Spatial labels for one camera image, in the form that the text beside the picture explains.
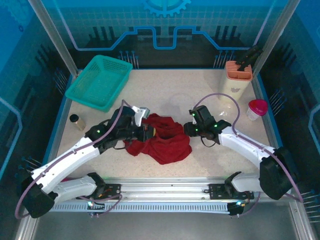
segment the white table surface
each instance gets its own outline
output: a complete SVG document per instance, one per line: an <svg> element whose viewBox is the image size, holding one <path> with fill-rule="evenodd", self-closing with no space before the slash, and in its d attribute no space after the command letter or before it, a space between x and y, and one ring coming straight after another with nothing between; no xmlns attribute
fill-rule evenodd
<svg viewBox="0 0 320 240"><path fill-rule="evenodd" d="M120 107L122 99L137 107L148 107L151 113L171 116L182 125L189 122L192 120L189 109L205 95L218 91L222 72L223 70L216 69L133 70L109 112L72 102L69 116L79 115L85 121L86 128L79 131L68 118L58 154L71 148L90 127L109 119ZM241 116L236 128L258 142L268 145L261 117L256 121L250 121L246 116L248 102L253 99L255 94L250 84L238 101ZM216 121L224 119L233 123L237 116L235 105L223 103L215 96L207 98L203 104L208 107ZM90 172L97 172L103 178L228 177L237 171L258 171L249 160L227 147L216 144L207 148L202 145L199 137L190 138L190 145L192 153L187 158L165 165L160 165L143 153L134 157L126 150L109 149L78 168L71 177L82 177ZM117 147L122 146L123 143L118 142Z"/></svg>

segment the gray floor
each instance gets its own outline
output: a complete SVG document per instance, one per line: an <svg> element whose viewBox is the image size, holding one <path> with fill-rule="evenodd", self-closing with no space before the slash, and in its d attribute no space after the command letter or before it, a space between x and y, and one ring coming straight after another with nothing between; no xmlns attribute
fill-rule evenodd
<svg viewBox="0 0 320 240"><path fill-rule="evenodd" d="M48 213L34 240L294 240L286 206L260 203L239 219L212 213Z"/></svg>

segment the red towel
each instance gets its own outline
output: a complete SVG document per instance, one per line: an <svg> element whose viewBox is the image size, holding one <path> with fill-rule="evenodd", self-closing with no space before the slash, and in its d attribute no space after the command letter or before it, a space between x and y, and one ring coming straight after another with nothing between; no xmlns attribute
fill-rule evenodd
<svg viewBox="0 0 320 240"><path fill-rule="evenodd" d="M155 136L146 142L134 140L130 146L126 142L129 154L148 154L163 165L181 161L191 153L190 138L184 133L184 127L172 117L153 113L142 122L156 129Z"/></svg>

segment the orange container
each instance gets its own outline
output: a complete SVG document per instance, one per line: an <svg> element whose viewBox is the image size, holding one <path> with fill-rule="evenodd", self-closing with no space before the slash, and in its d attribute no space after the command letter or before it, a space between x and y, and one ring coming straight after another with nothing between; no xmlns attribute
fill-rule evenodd
<svg viewBox="0 0 320 240"><path fill-rule="evenodd" d="M246 87L253 79L250 65L245 67L244 71L237 71L239 68L240 65L237 65L236 61L227 61L218 89L219 93L228 94L236 101L240 99ZM219 99L225 102L231 102L231 100L225 96L220 96Z"/></svg>

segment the teal basket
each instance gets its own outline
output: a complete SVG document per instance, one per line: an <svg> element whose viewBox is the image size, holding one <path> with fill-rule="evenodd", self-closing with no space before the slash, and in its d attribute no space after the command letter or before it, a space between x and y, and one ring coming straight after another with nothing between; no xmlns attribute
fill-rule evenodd
<svg viewBox="0 0 320 240"><path fill-rule="evenodd" d="M127 83L131 69L129 62L97 55L71 84L65 96L108 112Z"/></svg>

